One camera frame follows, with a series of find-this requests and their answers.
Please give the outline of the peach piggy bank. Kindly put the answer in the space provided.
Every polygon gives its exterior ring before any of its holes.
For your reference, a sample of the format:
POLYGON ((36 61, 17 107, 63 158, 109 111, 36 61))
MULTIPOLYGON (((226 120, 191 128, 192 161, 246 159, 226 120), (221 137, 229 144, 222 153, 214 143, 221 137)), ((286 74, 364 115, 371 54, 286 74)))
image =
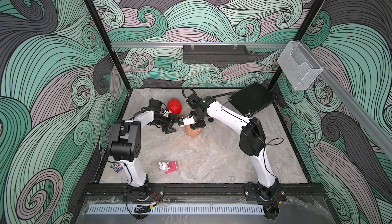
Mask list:
POLYGON ((192 138, 196 138, 201 134, 202 129, 201 128, 196 128, 192 129, 190 125, 187 125, 184 127, 186 135, 192 138))

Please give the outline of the red piggy bank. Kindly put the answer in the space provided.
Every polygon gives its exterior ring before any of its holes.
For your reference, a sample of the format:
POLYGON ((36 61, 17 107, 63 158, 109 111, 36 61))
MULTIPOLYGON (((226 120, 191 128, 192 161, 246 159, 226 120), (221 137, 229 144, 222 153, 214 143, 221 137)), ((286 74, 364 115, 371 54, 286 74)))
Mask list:
POLYGON ((182 104, 176 99, 172 98, 167 103, 167 108, 172 114, 180 114, 182 112, 182 104))

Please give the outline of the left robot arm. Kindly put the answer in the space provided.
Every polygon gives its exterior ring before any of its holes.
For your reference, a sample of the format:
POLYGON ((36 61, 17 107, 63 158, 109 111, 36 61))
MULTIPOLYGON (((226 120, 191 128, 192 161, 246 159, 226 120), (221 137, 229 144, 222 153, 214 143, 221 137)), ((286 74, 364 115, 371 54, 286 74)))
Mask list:
POLYGON ((162 108, 160 100, 150 99, 147 107, 141 108, 130 119, 112 125, 107 151, 120 164, 127 176, 127 193, 136 198, 150 196, 150 182, 140 160, 141 130, 145 126, 156 126, 165 134, 176 132, 175 124, 181 124, 177 114, 162 108))

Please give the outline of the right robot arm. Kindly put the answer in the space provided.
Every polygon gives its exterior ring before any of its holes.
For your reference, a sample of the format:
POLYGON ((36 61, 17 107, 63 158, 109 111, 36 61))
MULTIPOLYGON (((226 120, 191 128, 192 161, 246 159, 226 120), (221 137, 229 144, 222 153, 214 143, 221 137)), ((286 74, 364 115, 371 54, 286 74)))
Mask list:
POLYGON ((284 198, 282 187, 278 177, 273 174, 265 152, 267 143, 260 120, 242 116, 224 107, 211 96, 202 99, 192 94, 186 98, 186 102, 193 111, 182 119, 182 126, 200 128, 205 125, 205 118, 212 118, 233 129, 239 135, 239 148, 252 160, 261 197, 270 202, 282 201, 284 198))

